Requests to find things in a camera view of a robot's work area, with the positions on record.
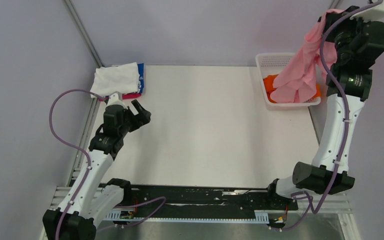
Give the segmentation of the pink t-shirt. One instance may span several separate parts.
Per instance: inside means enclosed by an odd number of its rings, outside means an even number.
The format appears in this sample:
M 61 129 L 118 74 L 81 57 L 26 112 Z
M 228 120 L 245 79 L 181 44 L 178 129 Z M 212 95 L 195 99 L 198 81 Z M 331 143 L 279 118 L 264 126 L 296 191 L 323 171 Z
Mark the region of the pink t-shirt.
M 327 10 L 304 36 L 304 42 L 300 49 L 273 80 L 274 90 L 269 94 L 273 102 L 277 104 L 300 104 L 317 95 L 316 66 L 321 69 L 322 77 L 324 79 L 327 77 L 320 57 L 326 16 L 330 13 L 341 14 L 342 12 L 341 9 Z

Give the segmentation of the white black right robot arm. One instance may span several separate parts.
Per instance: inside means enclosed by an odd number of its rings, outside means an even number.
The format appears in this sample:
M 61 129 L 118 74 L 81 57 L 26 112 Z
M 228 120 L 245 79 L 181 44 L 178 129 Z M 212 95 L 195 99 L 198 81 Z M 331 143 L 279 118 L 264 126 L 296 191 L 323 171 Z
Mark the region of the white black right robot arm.
M 288 178 L 275 179 L 265 195 L 278 209 L 293 196 L 322 196 L 351 189 L 349 150 L 353 132 L 373 85 L 372 66 L 384 52 L 384 22 L 360 16 L 364 8 L 330 9 L 306 34 L 304 43 L 279 74 L 269 75 L 269 99 L 302 104 L 318 93 L 317 71 L 327 91 L 326 121 L 311 163 L 297 162 Z

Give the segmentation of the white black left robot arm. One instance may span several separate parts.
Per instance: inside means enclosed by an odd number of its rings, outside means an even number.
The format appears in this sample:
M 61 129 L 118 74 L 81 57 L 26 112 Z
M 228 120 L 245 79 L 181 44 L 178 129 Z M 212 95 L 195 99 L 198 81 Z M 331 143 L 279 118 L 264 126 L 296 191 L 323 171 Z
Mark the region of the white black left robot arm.
M 56 209 L 48 209 L 42 221 L 49 240 L 93 240 L 97 228 L 113 207 L 129 206 L 133 193 L 130 182 L 113 178 L 98 197 L 94 197 L 102 178 L 115 161 L 128 133 L 151 121 L 151 112 L 138 100 L 131 101 L 137 113 L 122 103 L 108 103 L 103 123 L 85 152 L 86 164 L 70 191 Z

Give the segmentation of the magenta folded t-shirt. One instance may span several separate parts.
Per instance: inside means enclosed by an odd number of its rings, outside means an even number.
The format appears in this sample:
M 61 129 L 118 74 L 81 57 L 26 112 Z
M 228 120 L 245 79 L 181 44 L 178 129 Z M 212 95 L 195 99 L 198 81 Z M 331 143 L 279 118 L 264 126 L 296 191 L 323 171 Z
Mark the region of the magenta folded t-shirt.
M 122 95 L 122 100 L 131 100 L 131 99 L 137 99 L 142 96 L 142 93 L 128 93 Z

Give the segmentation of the white folded t-shirt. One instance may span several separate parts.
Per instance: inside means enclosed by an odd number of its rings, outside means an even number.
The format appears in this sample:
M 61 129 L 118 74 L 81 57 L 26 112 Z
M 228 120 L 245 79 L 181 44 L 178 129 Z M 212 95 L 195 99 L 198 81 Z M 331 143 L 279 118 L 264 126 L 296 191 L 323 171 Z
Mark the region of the white folded t-shirt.
M 137 62 L 110 67 L 100 67 L 95 70 L 90 91 L 102 97 L 118 92 L 123 95 L 137 93 L 139 90 L 140 74 Z

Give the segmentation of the blue folded t-shirt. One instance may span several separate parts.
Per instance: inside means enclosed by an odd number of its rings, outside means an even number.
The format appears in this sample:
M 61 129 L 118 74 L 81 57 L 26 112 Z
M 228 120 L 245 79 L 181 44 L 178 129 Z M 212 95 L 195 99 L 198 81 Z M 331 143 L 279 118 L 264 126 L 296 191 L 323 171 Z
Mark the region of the blue folded t-shirt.
M 144 88 L 145 88 L 145 78 L 144 78 L 145 64 L 144 63 L 138 63 L 137 68 L 138 68 L 138 74 L 139 74 L 137 93 L 142 94 L 144 92 Z

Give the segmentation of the white plastic basket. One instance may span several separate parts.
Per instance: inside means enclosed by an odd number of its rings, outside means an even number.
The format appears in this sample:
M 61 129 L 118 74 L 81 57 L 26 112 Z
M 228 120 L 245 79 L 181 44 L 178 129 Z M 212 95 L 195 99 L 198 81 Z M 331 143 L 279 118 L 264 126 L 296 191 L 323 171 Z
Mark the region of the white plastic basket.
M 295 55 L 293 52 L 259 53 L 255 56 L 256 66 L 259 73 L 260 85 L 263 91 L 265 106 L 270 111 L 295 110 L 316 106 L 321 103 L 321 96 L 317 95 L 303 103 L 274 103 L 271 102 L 268 88 L 264 79 L 269 75 L 279 74 Z

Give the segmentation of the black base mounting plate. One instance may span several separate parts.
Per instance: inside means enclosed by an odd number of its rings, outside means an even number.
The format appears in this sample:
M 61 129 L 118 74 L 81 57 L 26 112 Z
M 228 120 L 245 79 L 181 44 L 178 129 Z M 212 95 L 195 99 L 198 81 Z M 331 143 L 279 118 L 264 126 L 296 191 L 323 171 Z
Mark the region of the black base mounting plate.
M 296 211 L 298 204 L 279 196 L 274 188 L 234 188 L 131 184 L 123 179 L 111 179 L 110 184 L 125 190 L 117 206 L 139 206 L 136 218 L 151 215 L 170 219 L 250 220 L 255 211 Z

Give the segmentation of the orange t-shirt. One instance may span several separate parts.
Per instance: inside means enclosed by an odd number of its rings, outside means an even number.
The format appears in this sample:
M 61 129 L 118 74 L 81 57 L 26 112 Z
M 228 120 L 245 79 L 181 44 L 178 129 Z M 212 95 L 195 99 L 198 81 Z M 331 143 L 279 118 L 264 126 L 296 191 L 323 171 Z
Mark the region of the orange t-shirt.
M 271 99 L 271 93 L 276 90 L 276 88 L 273 87 L 273 84 L 274 84 L 274 80 L 277 76 L 278 76 L 277 74 L 268 75 L 267 77 L 265 77 L 262 80 L 263 84 L 264 84 L 264 89 L 265 89 L 266 94 L 267 94 L 267 98 L 271 103 L 274 103 L 274 104 L 277 104 L 277 102 Z M 320 85 L 317 83 L 316 84 L 316 94 L 306 102 L 310 103 L 310 102 L 314 101 L 316 98 L 321 98 L 321 97 L 322 97 L 322 93 L 321 93 Z

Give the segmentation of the silver aluminium frame post right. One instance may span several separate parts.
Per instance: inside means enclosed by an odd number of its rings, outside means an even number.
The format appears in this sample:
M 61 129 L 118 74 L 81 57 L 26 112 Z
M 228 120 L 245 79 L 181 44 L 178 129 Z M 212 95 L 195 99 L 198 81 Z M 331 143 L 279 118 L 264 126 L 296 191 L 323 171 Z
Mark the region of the silver aluminium frame post right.
M 336 9 L 341 5 L 342 0 L 331 0 L 328 9 Z

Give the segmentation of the silver aluminium frame post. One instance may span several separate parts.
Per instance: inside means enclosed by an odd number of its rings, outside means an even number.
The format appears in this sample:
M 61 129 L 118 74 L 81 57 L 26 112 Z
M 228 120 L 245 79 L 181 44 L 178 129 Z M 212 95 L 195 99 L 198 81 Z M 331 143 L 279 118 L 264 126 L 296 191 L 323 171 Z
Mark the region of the silver aluminium frame post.
M 341 5 L 342 0 L 331 0 L 328 9 L 336 9 Z
M 65 7 L 67 8 L 69 16 L 72 18 L 78 32 L 80 33 L 81 38 L 83 39 L 86 48 L 88 49 L 91 57 L 93 58 L 93 61 L 95 62 L 96 66 L 98 68 L 103 67 L 104 64 L 98 54 L 98 51 L 96 50 L 93 41 L 73 3 L 72 0 L 62 0 L 62 2 L 65 4 Z

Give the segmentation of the silver aluminium frame post left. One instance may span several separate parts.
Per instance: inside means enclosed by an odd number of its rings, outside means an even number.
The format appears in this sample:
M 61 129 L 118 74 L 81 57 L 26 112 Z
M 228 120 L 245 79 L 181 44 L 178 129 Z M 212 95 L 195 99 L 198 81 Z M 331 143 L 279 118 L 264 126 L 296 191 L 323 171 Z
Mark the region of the silver aluminium frame post left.
M 65 4 L 65 7 L 67 8 L 69 16 L 72 18 L 78 32 L 80 33 L 81 38 L 83 39 L 86 48 L 88 49 L 91 57 L 93 58 L 93 61 L 95 62 L 96 66 L 98 68 L 103 67 L 104 64 L 98 54 L 98 51 L 96 50 L 93 41 L 73 3 L 72 0 L 62 0 L 62 2 Z

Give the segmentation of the silver aluminium front rail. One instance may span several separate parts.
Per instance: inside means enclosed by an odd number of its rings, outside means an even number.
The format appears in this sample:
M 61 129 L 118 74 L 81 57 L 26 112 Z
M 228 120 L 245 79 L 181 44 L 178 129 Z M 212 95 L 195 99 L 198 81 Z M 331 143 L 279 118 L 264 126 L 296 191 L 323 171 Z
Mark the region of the silver aluminium front rail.
M 69 193 L 69 190 L 71 187 L 62 187 L 58 186 L 55 190 L 54 196 L 52 198 L 50 207 L 56 208 L 62 200 L 66 197 L 66 195 Z M 94 194 L 94 199 L 97 198 L 97 196 L 103 192 L 102 187 L 99 187 L 96 190 L 96 193 Z M 314 209 L 316 209 L 317 205 L 319 204 L 321 199 L 320 195 L 316 195 L 313 197 L 312 204 L 314 206 Z M 297 205 L 300 209 L 299 212 L 304 212 L 305 208 L 308 206 L 309 202 L 306 199 L 298 200 Z M 321 208 L 319 209 L 318 213 L 321 214 L 352 214 L 353 210 L 351 208 L 351 205 L 348 201 L 346 194 L 336 194 L 336 195 L 328 195 L 324 202 L 321 205 Z

